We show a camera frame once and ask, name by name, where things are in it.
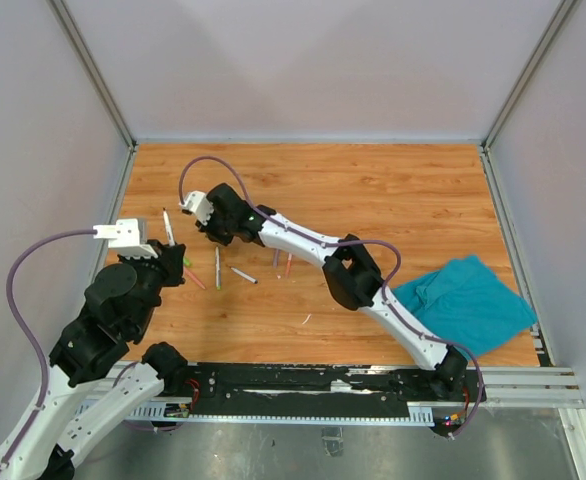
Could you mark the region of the white pen green tip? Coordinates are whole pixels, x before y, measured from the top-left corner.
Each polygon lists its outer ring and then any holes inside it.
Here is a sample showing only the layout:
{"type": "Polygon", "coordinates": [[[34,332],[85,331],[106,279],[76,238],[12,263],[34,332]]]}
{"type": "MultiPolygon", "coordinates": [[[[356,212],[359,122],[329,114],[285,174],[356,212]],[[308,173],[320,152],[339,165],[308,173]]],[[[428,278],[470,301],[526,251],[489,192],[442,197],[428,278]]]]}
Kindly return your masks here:
{"type": "Polygon", "coordinates": [[[163,217],[164,228],[165,228],[165,232],[166,232],[166,236],[167,236],[168,245],[175,246],[176,241],[175,241],[175,237],[174,237],[174,233],[173,233],[172,224],[170,221],[169,214],[165,208],[162,209],[162,217],[163,217]]]}

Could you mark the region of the orange pen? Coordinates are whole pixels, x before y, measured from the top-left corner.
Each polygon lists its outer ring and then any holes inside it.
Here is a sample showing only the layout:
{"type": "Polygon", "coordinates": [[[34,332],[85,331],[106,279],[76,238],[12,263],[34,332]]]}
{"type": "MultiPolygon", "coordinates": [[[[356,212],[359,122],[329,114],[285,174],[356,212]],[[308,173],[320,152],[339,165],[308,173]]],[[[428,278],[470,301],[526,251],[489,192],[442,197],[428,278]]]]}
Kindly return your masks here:
{"type": "Polygon", "coordinates": [[[285,267],[285,277],[286,278],[288,278],[290,275],[292,260],[293,260],[293,255],[291,253],[289,253],[287,256],[287,262],[286,262],[286,267],[285,267]]]}

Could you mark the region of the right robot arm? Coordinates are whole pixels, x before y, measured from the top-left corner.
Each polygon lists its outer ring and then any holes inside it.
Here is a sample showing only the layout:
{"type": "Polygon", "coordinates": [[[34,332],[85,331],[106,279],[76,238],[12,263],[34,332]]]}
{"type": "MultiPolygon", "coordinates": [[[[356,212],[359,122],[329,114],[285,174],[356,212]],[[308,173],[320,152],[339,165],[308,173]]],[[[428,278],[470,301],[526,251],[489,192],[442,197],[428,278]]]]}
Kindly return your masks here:
{"type": "Polygon", "coordinates": [[[427,371],[428,392],[447,400],[459,392],[468,360],[450,341],[435,335],[393,294],[364,241],[354,235],[327,236],[302,227],[276,210],[255,206],[228,184],[210,192],[192,191],[182,210],[195,216],[198,230],[227,246],[238,238],[285,252],[319,268],[333,300],[377,321],[427,371]]]}

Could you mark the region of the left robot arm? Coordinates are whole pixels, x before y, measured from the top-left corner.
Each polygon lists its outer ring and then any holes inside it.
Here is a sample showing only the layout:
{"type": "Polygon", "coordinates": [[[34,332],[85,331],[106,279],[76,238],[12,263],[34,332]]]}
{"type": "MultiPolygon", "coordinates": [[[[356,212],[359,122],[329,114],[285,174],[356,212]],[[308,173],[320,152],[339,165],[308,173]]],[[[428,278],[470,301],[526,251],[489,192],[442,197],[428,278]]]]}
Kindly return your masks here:
{"type": "Polygon", "coordinates": [[[184,282],[185,245],[157,240],[147,245],[150,256],[120,256],[86,288],[78,317],[63,329],[49,355],[47,385],[0,445],[0,479],[70,479],[138,405],[185,388],[187,360],[162,342],[87,411],[77,411],[130,344],[141,342],[161,304],[162,289],[184,282]]]}

